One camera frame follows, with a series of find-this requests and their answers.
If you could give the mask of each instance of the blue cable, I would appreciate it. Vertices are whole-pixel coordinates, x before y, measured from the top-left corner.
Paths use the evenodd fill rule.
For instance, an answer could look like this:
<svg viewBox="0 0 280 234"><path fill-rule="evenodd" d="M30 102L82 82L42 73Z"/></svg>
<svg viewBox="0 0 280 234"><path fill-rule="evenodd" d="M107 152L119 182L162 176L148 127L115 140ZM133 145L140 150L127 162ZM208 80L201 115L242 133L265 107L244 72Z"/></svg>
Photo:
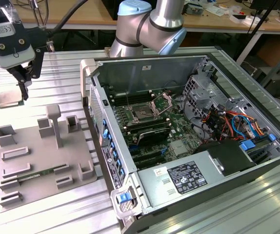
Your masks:
<svg viewBox="0 0 280 234"><path fill-rule="evenodd" d="M232 121L231 121L232 128L233 128L233 130L234 130L236 133L238 133L238 134L240 134L241 136L243 136L244 139L246 140L245 135L244 135L243 133L239 132L239 131L236 129L236 127L235 127L235 124L234 124L234 119L235 119L235 117L242 117L242 118L248 123L248 125L249 125L250 129L252 130L252 132L254 133L254 135L255 135L256 137L259 137L259 134L254 130L253 126L251 125L251 123L250 123L250 121L247 119L247 117L242 116L242 115L237 115L237 116L234 116L234 117L232 118Z"/></svg>

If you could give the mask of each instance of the black box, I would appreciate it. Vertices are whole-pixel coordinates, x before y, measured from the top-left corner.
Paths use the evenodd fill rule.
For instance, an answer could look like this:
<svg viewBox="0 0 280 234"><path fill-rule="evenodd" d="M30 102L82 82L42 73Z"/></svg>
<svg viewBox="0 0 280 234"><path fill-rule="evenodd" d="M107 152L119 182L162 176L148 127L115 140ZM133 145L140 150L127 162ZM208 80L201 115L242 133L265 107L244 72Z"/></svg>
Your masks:
<svg viewBox="0 0 280 234"><path fill-rule="evenodd" d="M117 20L117 12L119 11L119 6L122 1L123 0L102 0L103 4L105 5L107 11L109 12L113 20ZM155 9L158 0L144 1L150 3L152 5L152 9Z"/></svg>

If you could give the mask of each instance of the metal table surface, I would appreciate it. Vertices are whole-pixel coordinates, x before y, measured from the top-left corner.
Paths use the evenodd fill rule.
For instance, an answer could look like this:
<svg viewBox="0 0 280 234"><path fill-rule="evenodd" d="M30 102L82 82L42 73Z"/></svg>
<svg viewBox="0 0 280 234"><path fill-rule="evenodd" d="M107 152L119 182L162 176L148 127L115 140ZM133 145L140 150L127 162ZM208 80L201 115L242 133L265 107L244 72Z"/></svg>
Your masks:
<svg viewBox="0 0 280 234"><path fill-rule="evenodd" d="M278 102L263 94L260 86L248 80L248 75L223 51L214 47L189 51L212 53L280 120ZM58 103L62 120L68 115L80 119L98 180L1 213L0 233L120 233L80 101L80 60L96 57L103 57L103 52L46 54L41 77L29 87L29 100L24 106L0 110L0 125L12 124L14 129L36 126L37 118L45 116L44 105ZM0 86L9 83L16 83L15 79L0 71ZM239 94L228 83L221 85L231 96ZM280 233L280 166L252 183L156 224L144 233Z"/></svg>

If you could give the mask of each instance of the screw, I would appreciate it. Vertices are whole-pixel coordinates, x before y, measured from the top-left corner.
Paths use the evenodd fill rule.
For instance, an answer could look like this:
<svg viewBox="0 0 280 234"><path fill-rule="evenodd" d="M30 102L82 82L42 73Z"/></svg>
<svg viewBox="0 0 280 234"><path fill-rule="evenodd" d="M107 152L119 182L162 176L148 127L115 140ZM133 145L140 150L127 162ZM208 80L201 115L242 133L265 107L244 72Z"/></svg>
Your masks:
<svg viewBox="0 0 280 234"><path fill-rule="evenodd" d="M4 50L5 49L5 45L4 44L0 44L0 49Z"/></svg>

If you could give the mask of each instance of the workbench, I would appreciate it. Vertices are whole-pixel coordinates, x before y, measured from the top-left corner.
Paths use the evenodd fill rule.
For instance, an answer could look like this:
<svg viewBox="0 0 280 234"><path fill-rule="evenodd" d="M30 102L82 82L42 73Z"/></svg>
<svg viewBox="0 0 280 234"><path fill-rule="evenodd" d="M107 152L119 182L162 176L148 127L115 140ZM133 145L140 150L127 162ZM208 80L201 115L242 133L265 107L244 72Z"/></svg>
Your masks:
<svg viewBox="0 0 280 234"><path fill-rule="evenodd" d="M48 0L49 2L49 20L47 28L54 28L62 19L66 12L74 5L77 0ZM239 5L246 15L252 11L242 3L230 0L224 3L227 6ZM44 12L44 2L39 4L41 11ZM16 6L26 28L35 27L35 19L31 10ZM270 16L269 21L264 23L259 31L253 36L237 63L241 64L251 49L257 43L262 34L280 34L280 23L276 21L275 16ZM203 16L184 15L184 25L188 32L207 32L207 33L247 33L249 27L244 24L237 24L224 15L218 17L210 12L204 11ZM76 30L116 30L116 21L112 20L101 0L89 0L79 8L70 20L64 25L63 29Z"/></svg>
<svg viewBox="0 0 280 234"><path fill-rule="evenodd" d="M214 47L190 48L194 52L212 53L263 105L280 120L279 104L259 91L246 72L236 67L230 57ZM176 53L184 53L180 48ZM154 52L145 50L145 54ZM45 105L59 104L61 118L77 115L93 158L97 181L67 192L0 213L0 233L120 233L119 222L109 198L103 173L95 153L80 95L82 59L97 58L103 51L46 53L41 76L29 86L29 99L23 106L0 109L0 125L14 129L37 125L45 116ZM0 86L16 84L6 71L0 71ZM230 95L238 91L228 82L222 84ZM178 214L144 233L273 233L280 231L280 166L256 181L231 190L222 196Z"/></svg>

